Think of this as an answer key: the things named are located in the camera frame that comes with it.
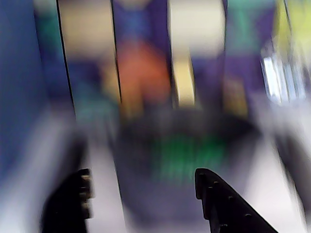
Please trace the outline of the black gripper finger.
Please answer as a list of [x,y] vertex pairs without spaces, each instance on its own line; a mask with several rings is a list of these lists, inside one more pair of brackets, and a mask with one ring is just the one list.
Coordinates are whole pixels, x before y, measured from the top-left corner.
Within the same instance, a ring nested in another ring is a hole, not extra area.
[[212,233],[277,233],[225,180],[207,168],[195,171],[196,198]]
[[44,204],[42,233],[86,233],[91,218],[89,199],[93,198],[90,169],[69,175]]

